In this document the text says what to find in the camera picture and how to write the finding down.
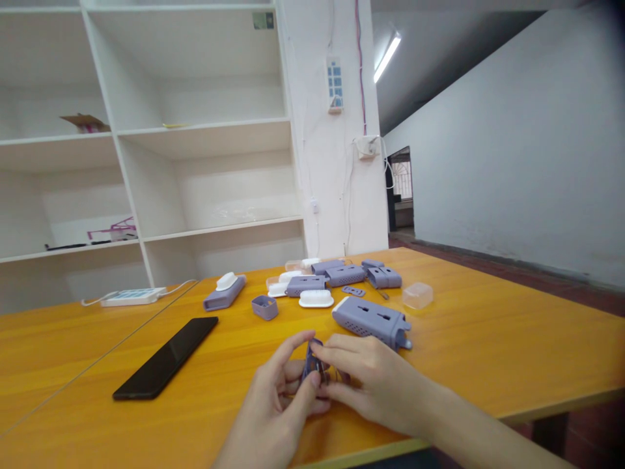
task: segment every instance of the red floor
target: red floor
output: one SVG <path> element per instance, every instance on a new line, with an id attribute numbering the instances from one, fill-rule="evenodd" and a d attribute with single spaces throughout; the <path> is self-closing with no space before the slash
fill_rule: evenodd
<path id="1" fill-rule="evenodd" d="M 625 317 L 625 293 L 597 289 L 584 283 L 564 280 L 542 272 L 394 238 L 389 239 L 389 244 L 391 248 L 403 246 L 591 306 L 606 313 Z M 531 424 L 522 425 L 517 428 L 517 431 L 529 437 Z M 459 467 L 442 453 L 438 455 L 445 469 Z M 565 455 L 567 461 L 582 469 L 625 468 L 625 399 L 571 412 Z"/>

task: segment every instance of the smartphone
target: smartphone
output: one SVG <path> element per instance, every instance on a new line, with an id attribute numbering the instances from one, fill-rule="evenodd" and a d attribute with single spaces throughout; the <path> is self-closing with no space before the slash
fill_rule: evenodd
<path id="1" fill-rule="evenodd" d="M 157 397 L 218 321 L 217 317 L 191 319 L 113 393 L 113 399 L 127 401 Z"/>

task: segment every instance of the fluorescent light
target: fluorescent light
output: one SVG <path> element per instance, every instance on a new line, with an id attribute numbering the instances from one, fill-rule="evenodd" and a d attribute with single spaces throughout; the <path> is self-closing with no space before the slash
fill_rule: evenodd
<path id="1" fill-rule="evenodd" d="M 399 46 L 399 43 L 400 43 L 401 40 L 402 39 L 399 36 L 395 36 L 393 38 L 393 41 L 391 42 L 391 45 L 389 46 L 389 48 L 386 49 L 386 53 L 384 54 L 384 57 L 382 57 L 382 62 L 380 62 L 380 65 L 378 65 L 378 69 L 376 70 L 376 74 L 373 75 L 373 81 L 375 83 L 377 83 L 378 80 L 380 79 L 380 77 L 382 76 L 382 72 L 384 71 L 386 66 L 389 64 L 389 62 L 391 61 L 391 57 L 395 53 L 395 50 L 397 49 L 397 46 Z"/>

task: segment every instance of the wooden table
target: wooden table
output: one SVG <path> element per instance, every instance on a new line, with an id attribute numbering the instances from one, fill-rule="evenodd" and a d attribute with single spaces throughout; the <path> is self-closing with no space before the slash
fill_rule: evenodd
<path id="1" fill-rule="evenodd" d="M 398 270 L 406 285 L 433 286 L 434 303 L 407 314 L 414 349 L 401 355 L 490 414 L 528 421 L 625 388 L 625 320 L 404 248 L 351 259 L 365 257 Z M 202 281 L 0 440 L 0 466 L 208 467 L 255 369 L 284 338 L 309 328 L 321 340 L 346 333 L 330 309 L 302 309 L 292 298 L 278 300 L 271 322 L 254 316 L 250 301 L 280 271 L 248 274 L 234 305 L 216 311 L 215 330 L 156 400 L 113 402 L 113 391 L 164 342 L 206 315 L 202 300 L 216 279 Z M 403 309 L 401 290 L 388 290 L 384 302 L 364 288 L 365 299 Z M 333 289 L 336 300 L 344 295 Z M 293 464 L 346 467 L 423 446 L 333 403 L 309 420 Z"/>
<path id="2" fill-rule="evenodd" d="M 0 316 L 0 434 L 191 286 L 145 306 L 71 303 Z"/>

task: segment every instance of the white power strip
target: white power strip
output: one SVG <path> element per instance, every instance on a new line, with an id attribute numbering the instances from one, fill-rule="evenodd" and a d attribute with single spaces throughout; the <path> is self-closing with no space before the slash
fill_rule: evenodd
<path id="1" fill-rule="evenodd" d="M 158 300 L 159 295 L 167 292 L 165 287 L 142 290 L 122 290 L 116 295 L 106 298 L 100 302 L 101 306 L 132 306 L 139 304 L 150 304 Z"/>

